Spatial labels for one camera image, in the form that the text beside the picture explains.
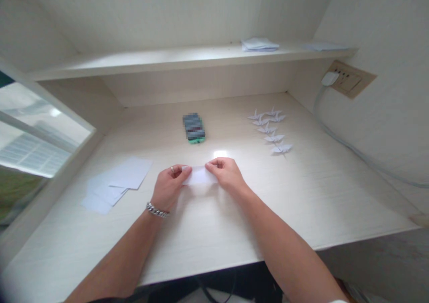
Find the left hand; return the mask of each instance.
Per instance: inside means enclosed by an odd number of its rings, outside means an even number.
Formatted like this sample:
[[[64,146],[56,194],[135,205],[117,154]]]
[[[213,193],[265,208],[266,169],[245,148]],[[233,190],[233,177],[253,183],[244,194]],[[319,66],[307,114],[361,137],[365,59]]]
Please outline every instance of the left hand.
[[[172,167],[174,172],[167,168],[159,173],[151,199],[151,204],[156,209],[170,211],[176,203],[183,182],[192,172],[192,167],[188,166],[184,170],[182,167],[184,166],[176,164]]]

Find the phone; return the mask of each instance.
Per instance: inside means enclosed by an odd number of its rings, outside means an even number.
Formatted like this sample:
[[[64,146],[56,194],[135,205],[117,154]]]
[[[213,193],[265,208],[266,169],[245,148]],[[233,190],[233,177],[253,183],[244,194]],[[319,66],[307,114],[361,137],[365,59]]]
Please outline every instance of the phone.
[[[188,113],[188,115],[184,115],[183,125],[185,126],[186,137],[189,143],[201,143],[206,140],[204,125],[198,113]]]

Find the paper crane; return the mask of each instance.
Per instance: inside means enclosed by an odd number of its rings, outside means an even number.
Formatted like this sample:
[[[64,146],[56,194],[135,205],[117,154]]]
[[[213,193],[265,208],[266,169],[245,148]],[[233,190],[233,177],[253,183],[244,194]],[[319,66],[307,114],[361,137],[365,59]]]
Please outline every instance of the paper crane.
[[[286,117],[285,115],[282,115],[282,116],[276,115],[275,118],[269,118],[268,120],[271,122],[280,122],[281,120],[284,120],[285,117]]]
[[[260,116],[262,117],[262,115],[263,115],[263,113],[262,114],[258,114],[257,110],[255,109],[255,115],[249,116],[247,118],[249,118],[251,120],[258,120]]]
[[[285,135],[274,135],[274,132],[273,132],[273,134],[271,134],[268,137],[265,137],[264,139],[267,141],[270,141],[270,142],[278,142],[281,139],[283,139],[284,137],[285,137]]]
[[[274,111],[274,106],[270,112],[265,112],[266,115],[275,116],[275,117],[277,117],[280,113],[281,113],[281,111]]]
[[[266,134],[268,134],[268,133],[274,133],[277,130],[277,128],[275,128],[275,127],[271,127],[270,128],[270,127],[268,127],[268,125],[269,125],[269,123],[267,123],[267,125],[265,127],[259,128],[257,130],[259,132],[266,133]]]
[[[292,149],[292,147],[293,147],[293,144],[283,144],[283,142],[282,142],[278,146],[272,148],[271,152],[287,153],[287,152],[289,152]]]
[[[268,121],[269,121],[269,119],[263,119],[263,120],[262,120],[262,115],[263,115],[263,114],[260,114],[260,115],[258,116],[258,119],[257,119],[256,121],[253,121],[252,123],[253,123],[254,125],[257,125],[257,126],[263,126],[263,125],[267,124],[267,123],[268,123]]]

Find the cable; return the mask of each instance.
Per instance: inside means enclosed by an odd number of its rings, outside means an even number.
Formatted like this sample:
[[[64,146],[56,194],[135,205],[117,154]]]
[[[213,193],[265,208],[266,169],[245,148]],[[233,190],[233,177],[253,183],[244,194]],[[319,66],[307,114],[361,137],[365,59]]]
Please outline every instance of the cable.
[[[339,143],[345,145],[347,148],[349,148],[350,150],[352,150],[354,153],[356,153],[357,156],[359,156],[363,161],[366,162],[366,164],[368,164],[370,167],[383,172],[385,174],[387,174],[389,177],[392,177],[396,180],[399,180],[401,182],[404,182],[406,184],[412,185],[414,187],[417,188],[429,188],[429,184],[428,183],[418,183],[418,182],[413,182],[411,180],[408,180],[407,178],[398,176],[397,174],[379,166],[378,164],[376,164],[373,160],[371,160],[370,158],[368,158],[364,153],[360,152],[357,148],[355,148],[352,144],[342,140],[341,138],[339,138],[335,133],[333,133],[320,119],[319,117],[319,104],[320,104],[320,100],[323,96],[323,94],[326,92],[326,90],[328,89],[328,86],[322,86],[320,88],[319,93],[317,94],[316,100],[314,101],[314,106],[313,106],[313,114],[317,120],[317,122],[320,124],[320,126],[325,130],[325,132],[327,134],[329,134],[333,139],[335,139],[336,141],[338,141]]]
[[[208,300],[211,303],[219,303],[218,301],[216,301],[213,296],[211,296],[211,294],[209,293],[209,291],[207,290],[207,287],[202,283],[202,281],[199,279],[198,276],[195,276],[195,280],[197,281],[198,285],[200,286],[200,288],[202,289],[204,295],[208,298]],[[236,281],[237,281],[237,271],[234,270],[234,282],[232,284],[232,289],[231,292],[228,296],[228,298],[223,302],[223,303],[227,303],[229,301],[229,299],[231,298],[232,294],[234,293],[234,290],[236,289]]]

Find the electrical outlet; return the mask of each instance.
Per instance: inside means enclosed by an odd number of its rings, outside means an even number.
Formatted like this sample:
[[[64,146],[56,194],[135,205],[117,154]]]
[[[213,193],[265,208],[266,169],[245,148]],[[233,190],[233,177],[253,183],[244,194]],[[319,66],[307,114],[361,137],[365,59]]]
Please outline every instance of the electrical outlet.
[[[328,72],[340,74],[338,79],[332,84],[332,88],[354,99],[362,90],[367,87],[377,76],[340,61],[334,61]]]

